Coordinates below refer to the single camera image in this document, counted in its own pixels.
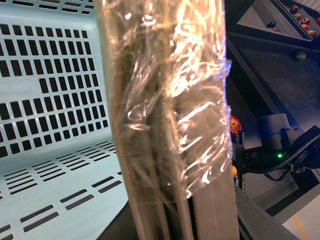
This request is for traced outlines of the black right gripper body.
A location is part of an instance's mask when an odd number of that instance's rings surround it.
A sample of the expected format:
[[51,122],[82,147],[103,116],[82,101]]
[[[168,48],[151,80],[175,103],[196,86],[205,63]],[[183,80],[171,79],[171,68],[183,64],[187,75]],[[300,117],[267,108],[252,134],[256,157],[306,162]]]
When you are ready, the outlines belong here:
[[246,149],[245,134],[240,130],[231,132],[231,140],[234,182],[240,189],[245,189],[245,174],[266,174],[268,168],[267,152],[262,146]]

